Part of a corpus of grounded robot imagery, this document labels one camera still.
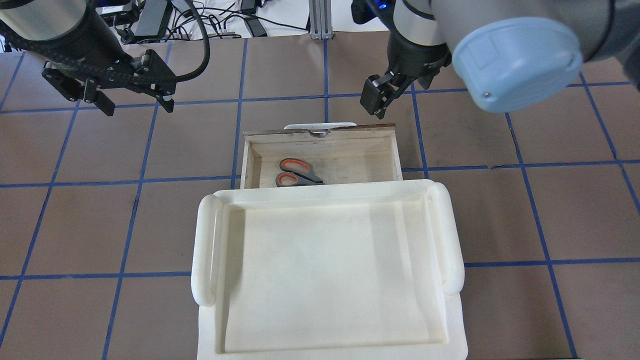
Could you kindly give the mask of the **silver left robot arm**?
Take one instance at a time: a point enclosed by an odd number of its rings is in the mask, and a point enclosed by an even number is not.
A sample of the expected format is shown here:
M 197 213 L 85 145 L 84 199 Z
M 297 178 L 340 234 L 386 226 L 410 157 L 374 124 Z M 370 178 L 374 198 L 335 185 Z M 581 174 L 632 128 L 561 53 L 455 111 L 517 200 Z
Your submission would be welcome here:
M 105 90 L 127 89 L 173 112 L 173 71 L 154 50 L 133 57 L 123 50 L 89 0 L 3 0 L 1 33 L 19 48 L 45 58 L 41 76 L 69 101 L 83 101 L 112 116 Z

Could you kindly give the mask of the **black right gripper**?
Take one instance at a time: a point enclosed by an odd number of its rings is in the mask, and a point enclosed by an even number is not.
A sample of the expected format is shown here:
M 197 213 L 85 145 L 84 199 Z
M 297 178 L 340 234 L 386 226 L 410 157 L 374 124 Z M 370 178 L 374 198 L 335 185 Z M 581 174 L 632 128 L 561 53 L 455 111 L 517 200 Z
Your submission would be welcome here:
M 428 90 L 441 68 L 451 64 L 446 43 L 421 45 L 401 35 L 390 35 L 387 45 L 388 67 L 382 76 L 366 78 L 359 103 L 370 116 L 383 120 L 393 101 L 402 96 L 411 83 Z

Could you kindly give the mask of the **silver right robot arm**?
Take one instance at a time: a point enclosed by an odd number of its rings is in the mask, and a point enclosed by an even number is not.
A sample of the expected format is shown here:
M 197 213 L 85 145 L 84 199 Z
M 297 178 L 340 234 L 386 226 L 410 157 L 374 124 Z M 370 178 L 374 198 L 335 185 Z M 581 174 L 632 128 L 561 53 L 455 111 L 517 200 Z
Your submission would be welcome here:
M 506 113 L 540 103 L 583 64 L 615 58 L 639 87 L 637 0 L 354 0 L 355 23 L 389 30 L 388 66 L 359 102 L 382 119 L 411 84 L 429 89 L 452 65 L 474 103 Z

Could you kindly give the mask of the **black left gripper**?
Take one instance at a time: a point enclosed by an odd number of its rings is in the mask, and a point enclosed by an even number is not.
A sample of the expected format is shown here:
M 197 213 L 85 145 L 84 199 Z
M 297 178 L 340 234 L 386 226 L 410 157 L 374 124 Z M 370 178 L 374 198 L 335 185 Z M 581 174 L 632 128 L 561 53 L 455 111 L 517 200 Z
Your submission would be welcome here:
M 137 56 L 126 55 L 124 58 L 110 64 L 102 73 L 85 71 L 70 64 L 46 61 L 41 77 L 58 91 L 67 101 L 82 100 L 85 95 L 86 84 L 92 83 L 96 90 L 93 104 L 108 117 L 114 116 L 115 104 L 103 91 L 106 89 L 127 89 L 132 85 L 141 93 L 151 97 L 158 97 L 158 105 L 171 114 L 174 111 L 176 82 L 136 84 L 117 79 L 116 73 L 128 76 L 174 76 L 173 70 L 167 66 L 162 57 L 152 48 L 142 48 L 144 52 Z

